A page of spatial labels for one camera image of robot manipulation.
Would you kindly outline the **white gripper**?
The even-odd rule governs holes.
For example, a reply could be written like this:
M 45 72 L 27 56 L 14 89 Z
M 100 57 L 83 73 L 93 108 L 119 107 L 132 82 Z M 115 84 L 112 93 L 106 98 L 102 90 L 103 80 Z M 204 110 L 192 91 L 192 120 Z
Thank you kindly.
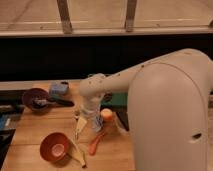
M 77 118 L 76 135 L 79 135 L 87 124 L 87 119 L 92 119 L 100 113 L 101 99 L 99 97 L 83 97 L 80 111 L 83 116 Z

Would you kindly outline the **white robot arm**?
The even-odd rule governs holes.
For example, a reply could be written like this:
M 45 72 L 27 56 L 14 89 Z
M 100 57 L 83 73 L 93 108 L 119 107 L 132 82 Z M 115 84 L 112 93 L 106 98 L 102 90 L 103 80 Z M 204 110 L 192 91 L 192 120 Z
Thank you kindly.
M 213 60 L 175 51 L 111 76 L 80 82 L 81 109 L 91 117 L 106 93 L 126 92 L 136 171 L 207 171 L 208 101 Z

